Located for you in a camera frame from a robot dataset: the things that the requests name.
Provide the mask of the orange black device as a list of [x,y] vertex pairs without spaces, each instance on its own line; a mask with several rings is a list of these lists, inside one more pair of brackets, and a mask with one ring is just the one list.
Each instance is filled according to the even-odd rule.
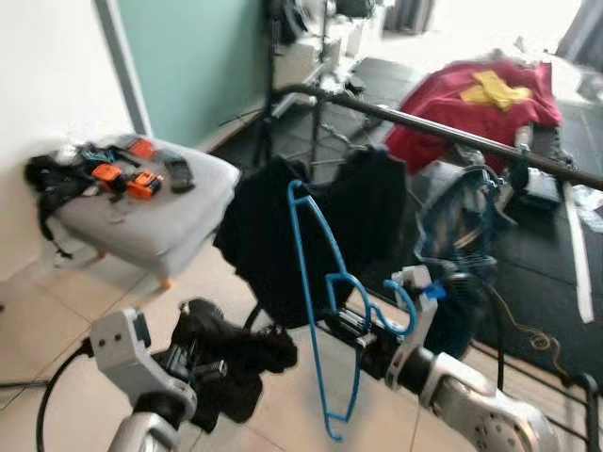
[[126,153],[137,156],[138,159],[146,160],[146,162],[154,162],[158,154],[158,147],[155,146],[155,143],[142,137],[130,139],[124,149]]
[[151,200],[162,190],[164,178],[158,173],[142,171],[126,177],[125,193],[137,200]]
[[123,169],[116,164],[99,163],[90,170],[90,176],[98,181],[99,184],[107,186],[108,190],[113,190],[115,186],[124,184]]

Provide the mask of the black handheld device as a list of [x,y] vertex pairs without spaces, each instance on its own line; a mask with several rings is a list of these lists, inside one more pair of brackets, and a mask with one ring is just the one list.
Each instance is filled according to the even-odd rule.
[[184,194],[197,186],[192,168],[183,156],[165,156],[164,167],[173,194]]

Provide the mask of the red cloth with yellow print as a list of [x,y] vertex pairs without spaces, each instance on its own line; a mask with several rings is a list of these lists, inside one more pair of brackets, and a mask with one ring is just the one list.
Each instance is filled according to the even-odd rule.
[[[481,99],[469,102],[466,93],[483,88],[480,76],[487,73],[494,73],[501,85],[520,91],[526,89],[529,95],[505,109],[486,100],[485,94]],[[554,65],[548,61],[538,61],[534,65],[521,65],[505,57],[456,61],[428,74],[398,109],[461,132],[492,139],[500,145],[515,145],[516,133],[521,126],[537,124],[556,128],[562,124],[552,82]],[[389,155],[408,165],[410,175],[416,175],[443,158],[449,150],[447,139],[397,124],[389,130],[383,145]]]

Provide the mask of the white shelf unit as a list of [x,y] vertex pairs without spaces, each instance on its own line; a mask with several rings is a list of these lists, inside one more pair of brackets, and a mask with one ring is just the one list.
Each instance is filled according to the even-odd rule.
[[383,16],[349,19],[336,14],[328,24],[324,64],[319,63],[318,36],[307,35],[296,43],[279,46],[274,57],[274,87],[309,82],[316,72],[334,73],[346,81],[381,43],[383,25]]

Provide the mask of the blue jeans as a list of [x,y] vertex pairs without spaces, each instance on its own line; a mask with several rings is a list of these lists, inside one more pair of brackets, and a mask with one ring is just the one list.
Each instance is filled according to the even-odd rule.
[[488,293],[497,274],[495,242],[510,225],[500,210],[503,184],[485,165],[441,163],[421,175],[428,185],[415,254],[447,290],[436,302],[425,348],[462,358],[487,313],[495,310]]

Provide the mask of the blue plastic hanger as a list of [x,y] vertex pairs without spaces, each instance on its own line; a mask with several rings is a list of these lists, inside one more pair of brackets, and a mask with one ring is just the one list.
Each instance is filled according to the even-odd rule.
[[[397,296],[395,289],[388,287],[386,281],[384,285],[392,290],[398,298],[403,302],[403,312],[408,315],[408,323],[400,324],[381,310],[381,305],[370,300],[370,295],[367,288],[349,271],[348,264],[344,259],[343,250],[337,244],[333,229],[320,210],[318,202],[313,195],[307,194],[302,181],[290,181],[285,186],[285,210],[290,222],[290,240],[292,240],[294,252],[296,252],[297,268],[299,271],[299,280],[301,280],[301,296],[304,302],[304,311],[306,317],[305,328],[311,343],[311,352],[313,352],[313,362],[315,366],[315,381],[316,391],[318,391],[318,403],[322,410],[322,422],[324,430],[329,439],[336,443],[343,443],[345,436],[340,429],[340,425],[347,425],[356,413],[359,397],[359,387],[361,387],[362,367],[359,366],[363,361],[362,347],[348,347],[352,350],[356,365],[350,371],[350,394],[346,399],[346,404],[341,409],[337,409],[332,404],[331,395],[329,395],[329,386],[327,384],[327,371],[322,358],[322,349],[320,349],[319,335],[323,332],[328,332],[324,329],[326,326],[326,311],[335,309],[337,306],[336,288],[339,285],[348,285],[352,289],[354,296],[358,296],[362,301],[362,314],[366,318],[366,331],[369,331],[370,320],[380,320],[381,323],[391,331],[392,334],[403,336],[406,332],[406,327],[410,323],[410,314],[404,304],[405,296]],[[318,225],[320,242],[327,246],[331,254],[334,270],[324,272],[320,275],[319,288],[322,294],[316,297],[314,294],[315,286],[311,282],[311,264],[310,257],[307,254],[305,244],[305,232],[302,227],[302,214],[310,215],[310,217]]]

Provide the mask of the plain black t-shirt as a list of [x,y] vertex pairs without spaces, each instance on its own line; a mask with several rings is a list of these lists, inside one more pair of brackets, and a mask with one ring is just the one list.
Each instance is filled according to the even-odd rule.
[[[286,329],[305,327],[301,280],[290,240],[285,189],[299,180],[313,195],[343,250],[346,266],[363,277],[384,262],[403,241],[403,222],[411,197],[409,170],[386,152],[364,150],[340,165],[332,181],[310,184],[304,165],[275,156],[236,186],[225,208],[214,246],[253,291],[255,301],[271,320]],[[319,297],[320,275],[333,271],[327,246],[307,212],[301,226],[311,264],[311,283]]]

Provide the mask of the black metal clothes rack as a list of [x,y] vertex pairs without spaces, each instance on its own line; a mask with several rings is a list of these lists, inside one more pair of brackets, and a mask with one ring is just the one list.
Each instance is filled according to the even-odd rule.
[[[396,111],[379,105],[372,105],[362,102],[354,96],[346,94],[337,94],[334,91],[324,90],[316,85],[288,85],[280,89],[269,91],[268,95],[268,112],[264,113],[262,122],[268,123],[270,118],[275,116],[277,96],[285,96],[285,98],[293,98],[293,96],[311,96],[315,100],[315,107],[321,108],[324,104],[331,103],[337,106],[353,109],[367,115],[368,117],[376,118],[376,120],[389,121],[389,123],[409,126],[417,132],[423,132],[434,137],[447,139],[452,145],[460,145],[466,148],[474,148],[475,151],[498,155],[500,158],[505,158],[516,162],[522,167],[530,167],[546,172],[548,176],[555,177],[559,181],[561,189],[563,189],[562,202],[567,211],[568,222],[570,227],[570,246],[572,246],[574,257],[574,270],[576,270],[577,288],[579,306],[581,307],[581,315],[584,318],[589,318],[594,313],[594,305],[592,297],[594,289],[592,289],[589,276],[589,258],[584,245],[584,237],[581,235],[581,222],[578,219],[578,203],[574,197],[573,186],[582,184],[589,186],[591,189],[600,189],[603,182],[600,178],[589,175],[589,173],[581,172],[578,169],[570,167],[567,163],[550,160],[545,156],[531,155],[525,148],[516,148],[514,146],[500,145],[492,139],[478,137],[478,135],[461,132],[461,130],[446,126],[435,121],[428,121],[425,118],[406,115],[406,113]],[[362,313],[363,305],[358,296],[354,296],[352,289],[348,285],[339,285],[336,288],[337,305],[348,306],[350,309],[356,310],[357,313]]]

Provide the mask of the black garment with white print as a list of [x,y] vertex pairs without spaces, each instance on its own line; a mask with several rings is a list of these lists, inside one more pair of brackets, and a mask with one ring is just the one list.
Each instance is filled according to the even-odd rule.
[[220,418],[244,425],[253,417],[263,394],[262,375],[281,374],[298,362],[298,348],[283,328],[245,328],[229,322],[214,301],[188,299],[180,305],[172,337],[216,337],[227,340],[230,365],[228,383],[214,388],[193,389],[197,410],[190,418],[195,427],[211,433]]

